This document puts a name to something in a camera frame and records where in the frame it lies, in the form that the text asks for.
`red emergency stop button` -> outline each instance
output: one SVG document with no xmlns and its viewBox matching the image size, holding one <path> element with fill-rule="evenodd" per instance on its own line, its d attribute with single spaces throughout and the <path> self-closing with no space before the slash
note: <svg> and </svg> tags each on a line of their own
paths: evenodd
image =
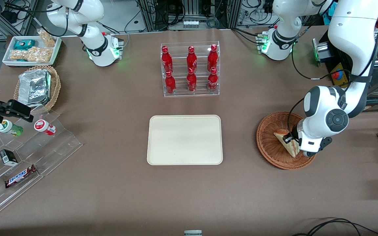
<svg viewBox="0 0 378 236">
<path fill-rule="evenodd" d="M 340 80 L 342 78 L 342 71 L 339 69 L 336 70 L 335 73 L 332 74 L 332 79 Z"/>
</svg>

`acrylic display stand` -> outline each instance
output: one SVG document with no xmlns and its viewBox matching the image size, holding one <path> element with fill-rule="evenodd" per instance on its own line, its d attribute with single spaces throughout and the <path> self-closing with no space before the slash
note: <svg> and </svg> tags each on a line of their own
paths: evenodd
<svg viewBox="0 0 378 236">
<path fill-rule="evenodd" d="M 12 151 L 18 161 L 16 166 L 5 166 L 0 157 L 0 211 L 82 146 L 76 137 L 59 122 L 57 119 L 59 114 L 56 112 L 52 110 L 48 112 L 44 107 L 38 107 L 33 109 L 32 114 L 34 115 L 32 123 L 24 120 L 15 122 L 24 129 L 20 136 L 14 137 L 11 134 L 0 133 L 0 151 L 2 149 Z M 54 125 L 56 133 L 48 136 L 46 133 L 37 132 L 33 125 L 39 119 L 44 119 Z M 8 181 L 32 164 L 37 172 L 12 187 L 5 187 L 4 181 Z"/>
<path fill-rule="evenodd" d="M 208 76 L 210 73 L 207 70 L 208 54 L 211 51 L 211 45 L 218 46 L 218 62 L 217 62 L 217 89 L 214 92 L 207 90 Z M 191 43 L 162 43 L 161 46 L 167 46 L 168 52 L 173 60 L 173 77 L 176 81 L 176 93 L 167 93 L 165 85 L 165 70 L 161 61 L 161 48 L 160 48 L 160 66 L 162 72 L 162 84 L 164 97 L 188 97 L 188 96 L 214 96 L 220 94 L 220 42 L 191 42 Z M 188 74 L 186 57 L 188 55 L 188 47 L 195 47 L 195 54 L 197 56 L 197 86 L 194 92 L 188 91 L 186 76 Z"/>
</svg>

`red coca-cola bottle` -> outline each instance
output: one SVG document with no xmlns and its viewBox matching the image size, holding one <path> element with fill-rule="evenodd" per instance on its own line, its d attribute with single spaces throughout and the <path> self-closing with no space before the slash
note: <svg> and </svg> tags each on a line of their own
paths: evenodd
<svg viewBox="0 0 378 236">
<path fill-rule="evenodd" d="M 208 76 L 207 89 L 209 92 L 214 92 L 217 90 L 218 76 L 217 69 L 215 67 L 211 68 L 211 74 Z"/>
<path fill-rule="evenodd" d="M 171 55 L 168 52 L 167 46 L 162 46 L 161 47 L 161 61 L 163 63 L 164 70 L 170 70 L 173 72 L 173 61 L 171 59 Z"/>
<path fill-rule="evenodd" d="M 173 76 L 171 76 L 170 70 L 165 72 L 165 86 L 168 94 L 176 93 L 176 81 L 174 80 Z"/>
<path fill-rule="evenodd" d="M 186 61 L 188 63 L 188 68 L 193 68 L 194 71 L 196 71 L 196 55 L 195 55 L 195 48 L 193 46 L 189 46 L 188 48 L 189 54 L 186 58 Z"/>
<path fill-rule="evenodd" d="M 194 92 L 196 90 L 196 75 L 195 70 L 191 67 L 188 68 L 188 75 L 186 76 L 188 82 L 188 90 Z"/>
<path fill-rule="evenodd" d="M 210 54 L 208 54 L 207 70 L 209 72 L 211 72 L 211 68 L 212 67 L 216 67 L 217 66 L 217 61 L 218 61 L 217 45 L 213 44 L 213 45 L 211 45 Z"/>
</svg>

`brown paper tablecloth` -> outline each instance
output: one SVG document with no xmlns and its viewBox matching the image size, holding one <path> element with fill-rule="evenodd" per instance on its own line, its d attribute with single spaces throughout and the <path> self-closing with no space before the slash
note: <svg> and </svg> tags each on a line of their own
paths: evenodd
<svg viewBox="0 0 378 236">
<path fill-rule="evenodd" d="M 306 75 L 327 73 L 313 65 L 311 46 L 325 30 L 312 27 L 295 47 L 296 65 Z M 131 37 L 123 60 L 106 68 L 88 59 L 78 38 L 63 38 L 56 67 L 62 89 L 54 110 L 84 146 L 0 212 L 0 235 L 179 236 L 201 229 L 205 236 L 288 236 L 326 217 L 378 230 L 378 112 L 351 119 L 310 166 L 281 170 L 258 151 L 259 122 L 289 110 L 314 85 L 331 85 L 329 79 L 304 79 L 290 58 L 258 55 L 254 44 L 230 30 Z M 164 98 L 160 44 L 216 40 L 221 95 Z M 12 98 L 25 70 L 2 66 L 0 100 Z M 294 111 L 304 115 L 301 106 Z M 150 166 L 150 118 L 195 114 L 221 117 L 222 164 Z M 327 226 L 322 234 L 331 230 L 354 232 Z"/>
</svg>

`round wicker basket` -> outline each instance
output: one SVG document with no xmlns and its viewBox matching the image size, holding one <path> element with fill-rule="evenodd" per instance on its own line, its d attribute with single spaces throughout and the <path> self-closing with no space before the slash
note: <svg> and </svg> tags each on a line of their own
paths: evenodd
<svg viewBox="0 0 378 236">
<path fill-rule="evenodd" d="M 272 165 L 285 170 L 297 170 L 309 165 L 315 158 L 306 157 L 300 151 L 295 158 L 291 157 L 284 146 L 273 134 L 278 129 L 288 129 L 288 112 L 279 111 L 272 113 L 261 120 L 256 132 L 256 142 L 262 155 Z M 300 115 L 291 113 L 290 128 L 294 127 L 301 119 Z"/>
<path fill-rule="evenodd" d="M 51 100 L 45 105 L 46 110 L 50 110 L 56 103 L 57 97 L 60 91 L 60 79 L 59 75 L 57 74 L 56 70 L 51 66 L 33 66 L 29 68 L 27 71 L 36 70 L 36 69 L 46 69 L 51 74 Z M 15 87 L 14 91 L 14 99 L 18 99 L 18 88 L 20 87 L 20 80 L 17 82 L 17 86 Z"/>
</svg>

